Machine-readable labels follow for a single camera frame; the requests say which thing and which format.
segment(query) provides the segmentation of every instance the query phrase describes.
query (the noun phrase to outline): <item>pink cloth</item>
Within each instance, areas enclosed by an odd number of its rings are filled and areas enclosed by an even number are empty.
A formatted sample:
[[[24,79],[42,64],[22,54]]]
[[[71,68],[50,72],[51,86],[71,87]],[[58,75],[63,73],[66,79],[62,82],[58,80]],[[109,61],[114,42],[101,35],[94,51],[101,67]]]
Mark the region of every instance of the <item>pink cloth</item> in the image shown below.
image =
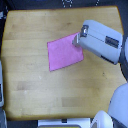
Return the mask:
[[[50,71],[75,64],[84,59],[82,48],[72,45],[72,40],[77,34],[47,43]]]

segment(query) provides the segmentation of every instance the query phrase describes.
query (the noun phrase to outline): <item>wood grain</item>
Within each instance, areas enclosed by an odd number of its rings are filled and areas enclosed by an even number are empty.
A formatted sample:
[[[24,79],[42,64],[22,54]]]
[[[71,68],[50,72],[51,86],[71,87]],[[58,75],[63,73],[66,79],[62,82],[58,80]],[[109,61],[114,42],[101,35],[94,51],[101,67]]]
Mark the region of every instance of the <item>wood grain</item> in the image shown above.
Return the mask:
[[[99,21],[123,34],[116,7],[10,11],[2,43],[5,111],[11,120],[94,117],[125,83],[119,65],[84,50],[84,61],[49,72],[47,42]]]

